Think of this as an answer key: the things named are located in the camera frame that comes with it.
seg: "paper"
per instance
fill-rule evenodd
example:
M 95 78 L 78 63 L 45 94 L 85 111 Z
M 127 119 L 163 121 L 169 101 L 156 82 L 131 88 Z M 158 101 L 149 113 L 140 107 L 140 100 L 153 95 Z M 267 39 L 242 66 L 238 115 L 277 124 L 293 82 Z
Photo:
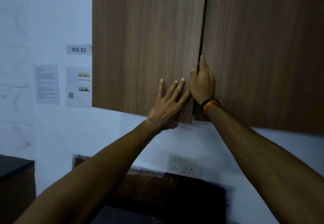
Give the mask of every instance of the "paper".
M 66 53 L 72 55 L 92 55 L 91 44 L 67 45 Z
M 33 65 L 36 103 L 60 104 L 57 65 Z
M 92 107 L 92 68 L 66 66 L 66 105 L 68 107 Z

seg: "orange bracelet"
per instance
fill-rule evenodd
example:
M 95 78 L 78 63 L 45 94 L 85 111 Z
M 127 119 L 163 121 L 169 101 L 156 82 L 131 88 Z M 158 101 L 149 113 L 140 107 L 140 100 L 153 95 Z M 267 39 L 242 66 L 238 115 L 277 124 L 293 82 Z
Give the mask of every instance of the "orange bracelet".
M 219 106 L 222 106 L 222 104 L 221 104 L 220 102 L 217 102 L 216 100 L 211 100 L 211 101 L 207 102 L 207 103 L 204 105 L 204 108 L 203 108 L 203 114 L 204 114 L 206 117 L 208 117 L 208 116 L 207 116 L 207 109 L 208 109 L 208 107 L 209 107 L 211 104 L 217 104 L 217 105 L 219 105 Z

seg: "wall switch plate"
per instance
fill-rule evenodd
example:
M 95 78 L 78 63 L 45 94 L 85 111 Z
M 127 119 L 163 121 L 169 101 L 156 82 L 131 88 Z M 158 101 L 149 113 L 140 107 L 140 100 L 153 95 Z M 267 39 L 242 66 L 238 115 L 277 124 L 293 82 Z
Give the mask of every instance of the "wall switch plate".
M 200 178 L 201 157 L 178 153 L 169 153 L 169 173 Z

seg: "wall cabinet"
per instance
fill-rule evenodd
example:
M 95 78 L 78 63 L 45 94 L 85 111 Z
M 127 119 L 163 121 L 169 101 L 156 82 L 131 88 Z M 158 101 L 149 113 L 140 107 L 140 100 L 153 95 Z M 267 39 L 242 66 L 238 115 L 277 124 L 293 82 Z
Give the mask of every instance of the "wall cabinet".
M 160 78 L 189 80 L 200 49 L 216 98 L 239 119 L 323 133 L 322 2 L 93 0 L 93 106 L 147 116 Z M 192 111 L 191 99 L 179 121 Z

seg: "wall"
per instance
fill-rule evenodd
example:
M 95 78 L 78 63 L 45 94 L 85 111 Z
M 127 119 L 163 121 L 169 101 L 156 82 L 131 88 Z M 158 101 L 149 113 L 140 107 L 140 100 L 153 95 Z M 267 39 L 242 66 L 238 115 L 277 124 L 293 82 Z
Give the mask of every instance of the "wall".
M 0 153 L 36 160 L 36 186 L 37 194 L 40 194 L 71 170 L 74 153 L 91 156 L 145 118 L 98 108 L 65 106 L 64 66 L 91 66 L 91 56 L 67 55 L 65 45 L 91 44 L 92 0 L 1 0 L 0 5 L 1 46 L 6 45 L 8 38 L 13 39 L 17 46 L 27 48 L 29 56 L 23 59 L 23 63 L 27 63 L 23 72 L 13 76 L 1 71 L 0 88 L 10 77 L 16 81 L 25 80 L 22 73 L 28 74 L 26 80 L 29 83 L 23 90 L 28 95 L 17 98 L 18 94 L 12 93 L 6 96 L 6 100 L 3 99 L 6 89 L 0 93 L 0 107 L 10 107 L 6 115 L 0 113 Z M 8 12 L 13 15 L 17 8 L 23 8 L 25 12 L 28 22 L 25 34 L 19 33 L 15 26 L 8 28 L 3 24 L 6 18 L 3 15 Z M 2 69 L 10 69 L 8 59 L 16 53 L 10 50 L 6 58 L 0 57 Z M 31 64 L 58 65 L 61 105 L 35 104 L 34 86 L 30 85 Z M 12 104 L 14 99 L 19 100 L 15 104 L 21 115 L 17 115 Z M 324 175 L 323 137 L 256 130 Z M 166 171 L 170 151 L 202 156 L 201 178 L 233 189 L 230 219 L 238 223 L 277 223 L 211 124 L 180 124 L 177 129 L 162 132 L 144 149 L 134 165 Z

